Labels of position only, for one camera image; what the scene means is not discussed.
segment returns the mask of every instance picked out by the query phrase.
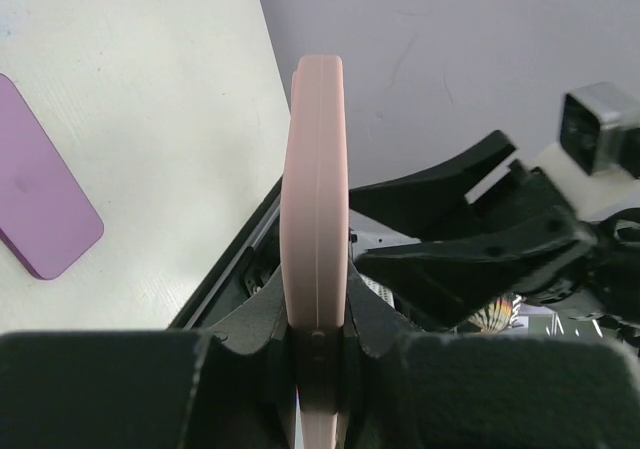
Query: purple rectangular block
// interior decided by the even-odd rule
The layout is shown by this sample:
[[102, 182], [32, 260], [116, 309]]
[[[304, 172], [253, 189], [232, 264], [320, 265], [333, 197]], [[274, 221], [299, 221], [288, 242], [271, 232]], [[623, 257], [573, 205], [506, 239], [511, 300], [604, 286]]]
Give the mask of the purple rectangular block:
[[0, 74], [0, 238], [31, 274], [54, 279], [103, 232], [18, 89]]

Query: white wall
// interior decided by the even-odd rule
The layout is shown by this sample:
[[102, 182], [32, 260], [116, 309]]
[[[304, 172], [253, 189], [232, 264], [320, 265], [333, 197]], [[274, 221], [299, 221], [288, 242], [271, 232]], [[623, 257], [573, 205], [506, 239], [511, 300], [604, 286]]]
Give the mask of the white wall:
[[436, 164], [493, 129], [531, 159], [562, 94], [640, 96], [640, 0], [261, 0], [286, 92], [297, 60], [345, 64], [351, 185]]

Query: table surface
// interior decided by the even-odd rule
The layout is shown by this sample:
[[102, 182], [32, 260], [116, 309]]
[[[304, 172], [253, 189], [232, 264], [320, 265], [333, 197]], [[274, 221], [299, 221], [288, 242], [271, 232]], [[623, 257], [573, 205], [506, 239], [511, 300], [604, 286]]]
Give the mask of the table surface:
[[0, 332], [166, 327], [282, 172], [259, 0], [0, 0], [0, 72], [105, 224], [53, 281], [0, 245]]

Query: pink elongated object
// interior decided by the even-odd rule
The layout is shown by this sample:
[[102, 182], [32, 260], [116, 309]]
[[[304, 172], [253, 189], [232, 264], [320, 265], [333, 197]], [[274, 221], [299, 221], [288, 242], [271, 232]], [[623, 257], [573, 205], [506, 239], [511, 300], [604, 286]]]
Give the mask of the pink elongated object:
[[348, 234], [342, 61], [306, 56], [292, 84], [280, 256], [307, 449], [335, 447]]

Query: black camera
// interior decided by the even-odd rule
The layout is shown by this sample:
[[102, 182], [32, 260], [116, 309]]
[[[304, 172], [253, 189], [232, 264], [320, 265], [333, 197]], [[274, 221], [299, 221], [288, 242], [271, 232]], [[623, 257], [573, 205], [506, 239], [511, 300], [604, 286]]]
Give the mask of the black camera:
[[589, 175], [622, 168], [640, 178], [640, 103], [608, 82], [569, 92], [560, 145]]

